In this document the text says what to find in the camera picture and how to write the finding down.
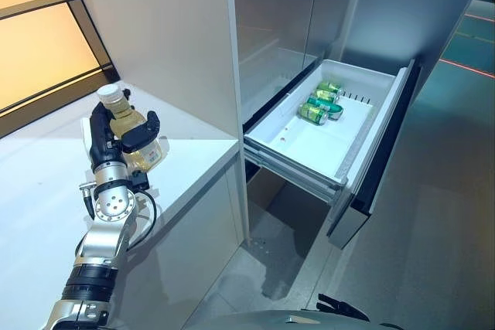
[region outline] bottle cap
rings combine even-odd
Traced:
[[[114,104],[124,97],[124,93],[116,83],[102,86],[98,89],[97,95],[102,104]]]

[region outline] juice bottle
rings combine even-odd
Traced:
[[[146,119],[139,112],[131,108],[124,93],[116,83],[102,86],[98,89],[97,94],[101,103],[115,117],[110,121],[110,128],[117,138],[121,139],[124,133],[146,122]],[[155,139],[149,145],[131,154],[124,154],[124,158],[130,172],[134,170],[148,172],[162,160],[163,153],[158,140]]]

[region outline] green can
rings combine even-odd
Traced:
[[[318,84],[318,88],[321,90],[328,90],[330,93],[335,93],[337,96],[341,96],[343,93],[342,86],[337,83],[333,83],[332,80],[322,80]]]
[[[316,125],[323,125],[328,119],[328,113],[314,104],[302,104],[298,109],[299,115]]]
[[[316,88],[313,95],[320,100],[327,100],[332,103],[336,103],[339,100],[339,96],[336,93],[329,92],[328,90]]]
[[[318,98],[317,96],[310,95],[306,102],[328,112],[328,118],[332,120],[337,120],[343,113],[343,107],[339,104]]]

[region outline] cabinet side panel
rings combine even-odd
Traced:
[[[123,80],[238,135],[227,0],[84,0]]]

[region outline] bottle label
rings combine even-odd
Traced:
[[[156,160],[158,160],[160,156],[158,151],[156,151],[156,145],[154,141],[149,145],[140,149],[139,153],[142,155],[142,157],[149,165],[152,165]]]

